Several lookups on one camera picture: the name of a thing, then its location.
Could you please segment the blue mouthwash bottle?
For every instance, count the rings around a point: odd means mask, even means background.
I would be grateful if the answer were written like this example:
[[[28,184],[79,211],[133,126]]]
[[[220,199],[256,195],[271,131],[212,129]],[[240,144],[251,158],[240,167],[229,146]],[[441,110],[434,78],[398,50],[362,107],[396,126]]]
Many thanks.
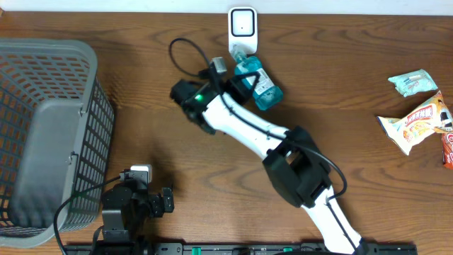
[[[248,56],[244,49],[238,45],[231,51],[231,56],[236,62],[235,75],[251,72],[259,73],[259,80],[254,88],[253,97],[260,110],[266,111],[282,100],[282,90],[273,83],[256,56]]]

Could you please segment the yellow snack bag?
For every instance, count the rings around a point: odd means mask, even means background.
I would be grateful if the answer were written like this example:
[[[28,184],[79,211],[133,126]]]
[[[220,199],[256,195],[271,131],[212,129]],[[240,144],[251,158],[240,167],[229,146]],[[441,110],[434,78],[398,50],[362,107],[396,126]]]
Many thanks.
[[[377,116],[387,137],[409,155],[413,146],[434,133],[452,133],[452,114],[441,91],[420,104],[403,118]]]

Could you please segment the teal wet wipes pack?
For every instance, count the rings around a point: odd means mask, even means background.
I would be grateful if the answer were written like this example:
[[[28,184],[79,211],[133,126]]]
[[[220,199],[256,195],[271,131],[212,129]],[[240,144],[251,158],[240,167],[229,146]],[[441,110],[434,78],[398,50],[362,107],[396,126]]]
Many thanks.
[[[420,92],[438,90],[436,83],[424,69],[389,77],[388,81],[404,97],[413,96]]]

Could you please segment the brown Top chocolate bar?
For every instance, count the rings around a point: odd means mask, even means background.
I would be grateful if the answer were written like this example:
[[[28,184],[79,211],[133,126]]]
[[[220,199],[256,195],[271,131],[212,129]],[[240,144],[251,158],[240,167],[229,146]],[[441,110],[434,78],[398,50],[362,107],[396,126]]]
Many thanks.
[[[453,134],[443,133],[442,134],[442,152],[443,152],[443,165],[448,169],[453,169]]]

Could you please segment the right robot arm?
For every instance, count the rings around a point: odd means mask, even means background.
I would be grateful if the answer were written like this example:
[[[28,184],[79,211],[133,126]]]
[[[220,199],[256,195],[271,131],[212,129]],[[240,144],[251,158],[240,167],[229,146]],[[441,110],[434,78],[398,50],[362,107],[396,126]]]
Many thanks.
[[[329,177],[339,167],[320,152],[306,130],[269,123],[238,104],[220,84],[217,75],[204,85],[181,79],[171,88],[170,97],[205,132],[223,132],[254,152],[277,193],[309,215],[327,250],[363,254],[362,238],[336,200],[347,188],[335,192]]]

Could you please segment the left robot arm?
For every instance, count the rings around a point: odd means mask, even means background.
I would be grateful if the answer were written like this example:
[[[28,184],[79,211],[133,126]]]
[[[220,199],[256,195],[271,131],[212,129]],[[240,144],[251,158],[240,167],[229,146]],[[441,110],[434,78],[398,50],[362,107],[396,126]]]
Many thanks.
[[[160,193],[150,194],[143,181],[121,181],[102,197],[102,240],[94,240],[91,253],[97,255],[153,254],[154,248],[140,234],[145,221],[172,213],[175,205],[173,189],[163,187]]]

